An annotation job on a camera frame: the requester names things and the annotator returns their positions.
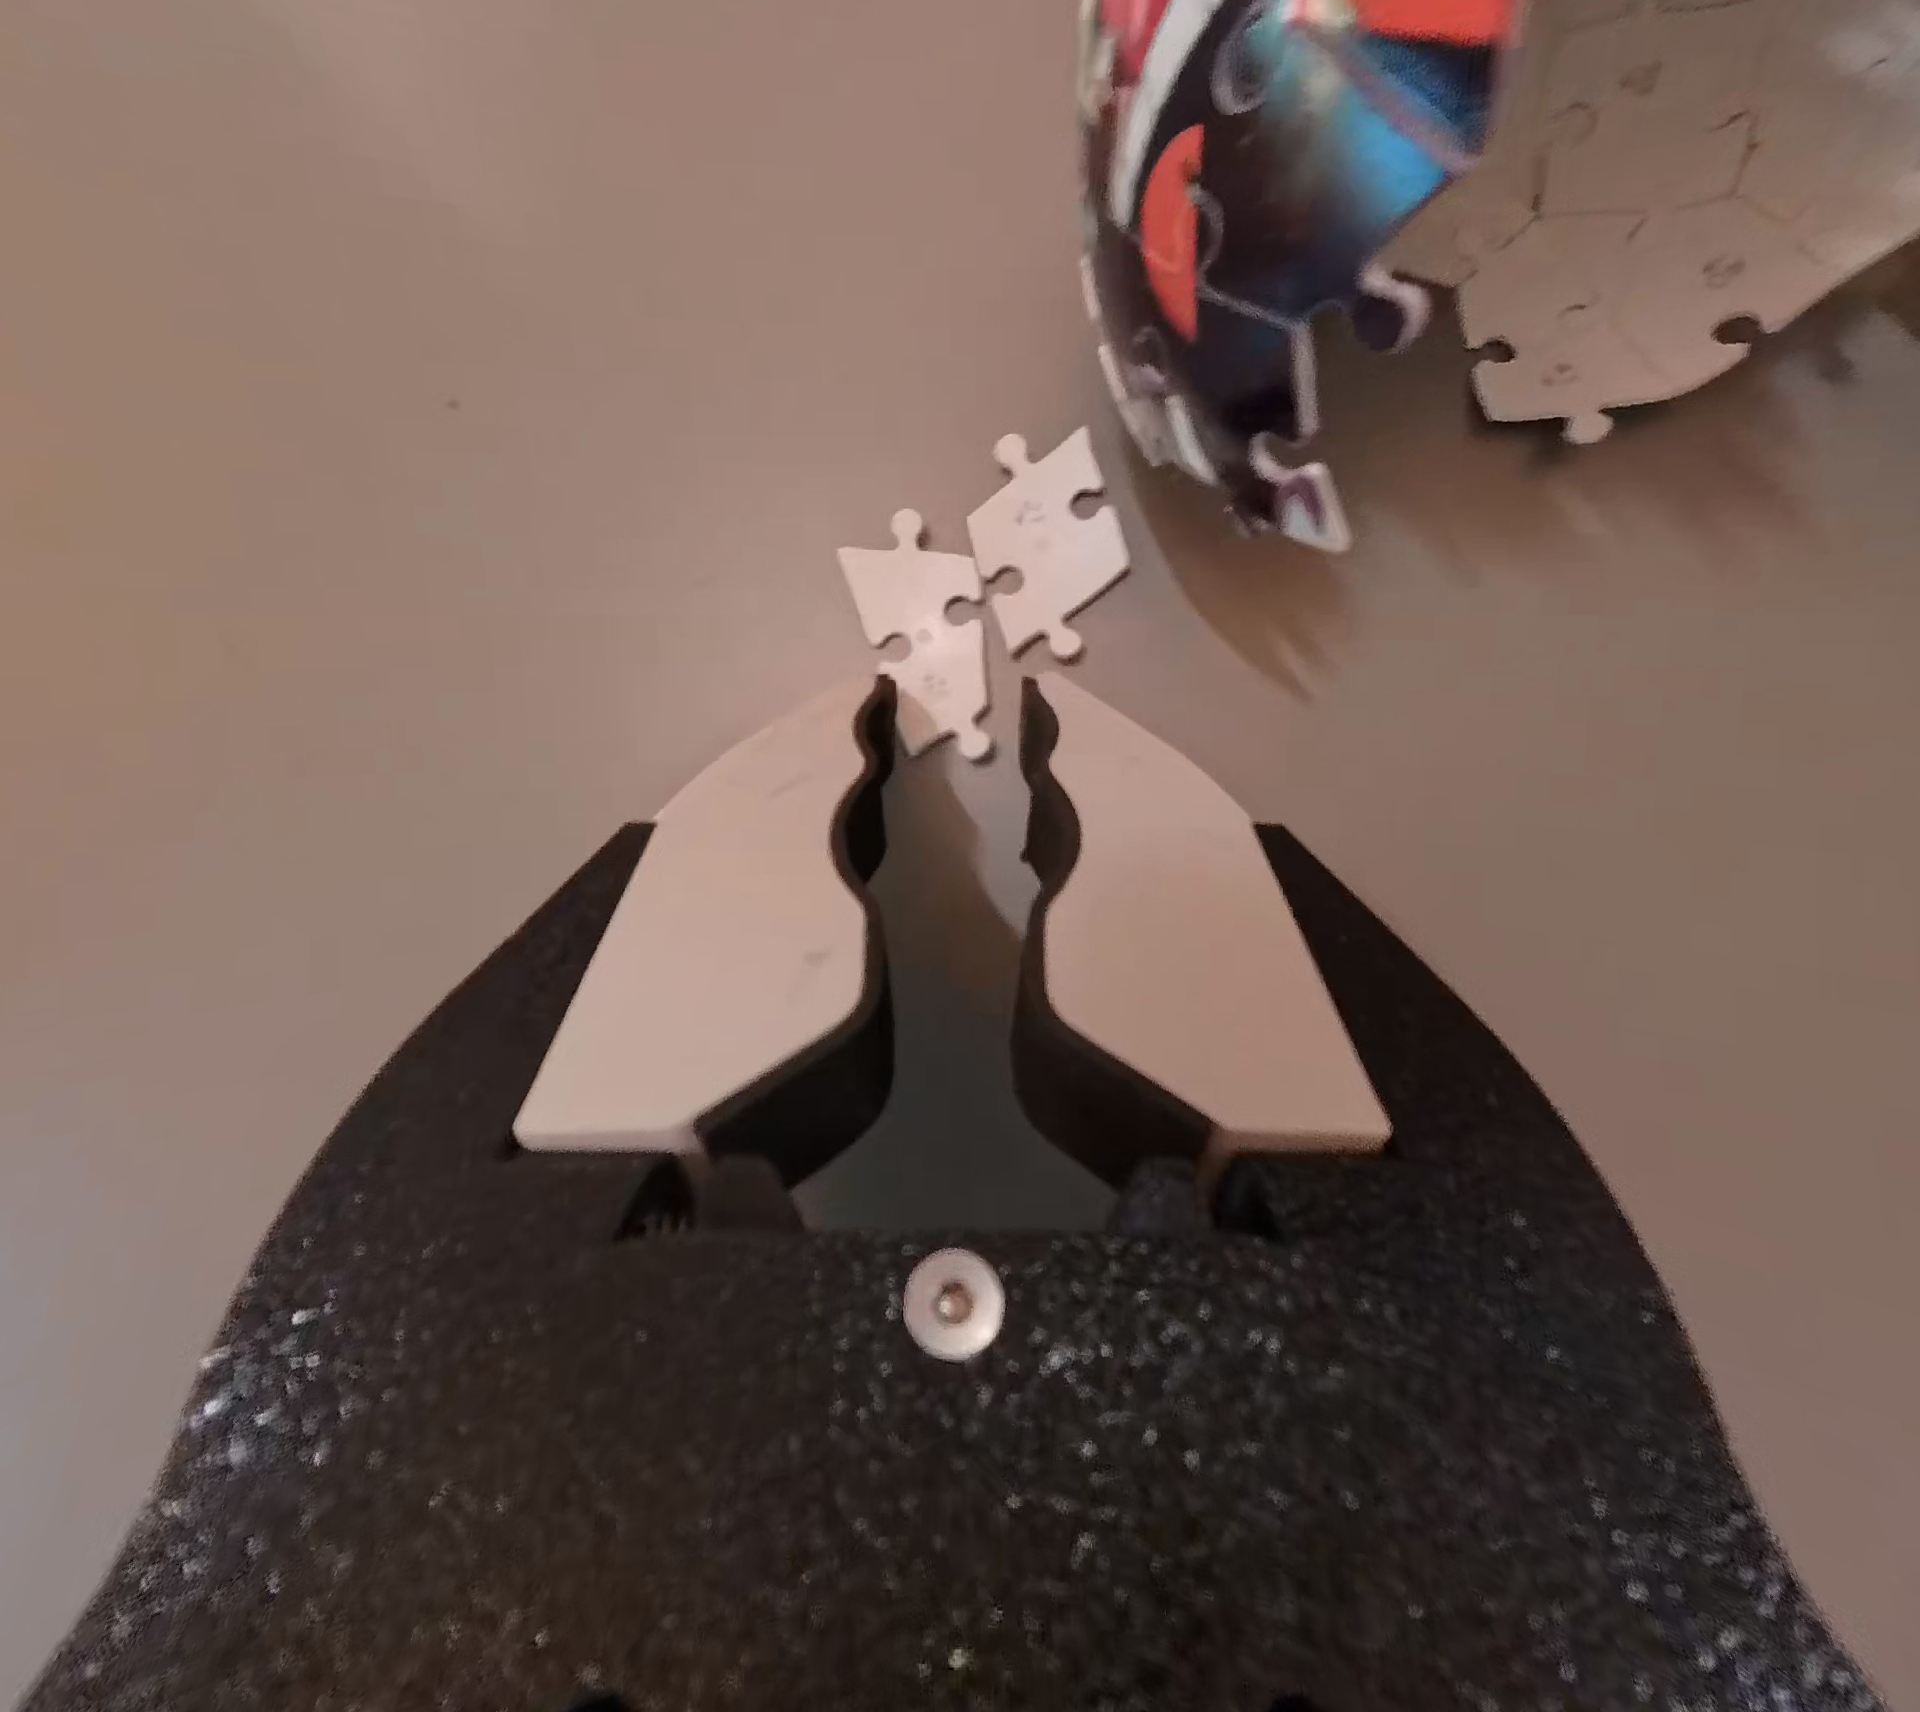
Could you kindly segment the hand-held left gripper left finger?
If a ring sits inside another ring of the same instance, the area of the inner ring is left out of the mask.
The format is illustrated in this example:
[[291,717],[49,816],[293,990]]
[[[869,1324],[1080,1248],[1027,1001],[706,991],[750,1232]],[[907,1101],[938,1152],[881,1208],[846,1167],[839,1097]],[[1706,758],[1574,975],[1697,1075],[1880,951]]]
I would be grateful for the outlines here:
[[512,1124],[527,1154],[824,1171],[895,1083],[886,853],[898,689],[837,684],[738,739],[645,827]]

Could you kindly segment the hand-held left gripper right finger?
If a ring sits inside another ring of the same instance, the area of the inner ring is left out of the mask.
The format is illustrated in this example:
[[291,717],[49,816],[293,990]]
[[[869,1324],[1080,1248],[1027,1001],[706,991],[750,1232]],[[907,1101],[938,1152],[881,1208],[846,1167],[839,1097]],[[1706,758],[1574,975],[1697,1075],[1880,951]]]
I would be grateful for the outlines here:
[[1115,1193],[1180,1167],[1374,1159],[1392,1124],[1237,798],[1060,672],[1020,685],[1012,1067],[1035,1130]]

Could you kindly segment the partly built puzzle ball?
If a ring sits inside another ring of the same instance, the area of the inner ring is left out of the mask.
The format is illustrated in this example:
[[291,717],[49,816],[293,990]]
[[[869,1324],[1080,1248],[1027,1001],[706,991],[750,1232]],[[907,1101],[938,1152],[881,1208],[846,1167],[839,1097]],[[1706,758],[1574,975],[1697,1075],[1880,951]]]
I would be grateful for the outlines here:
[[1100,366],[1252,534],[1352,544],[1325,317],[1449,291],[1482,416],[1593,445],[1916,242],[1916,0],[1078,3]]

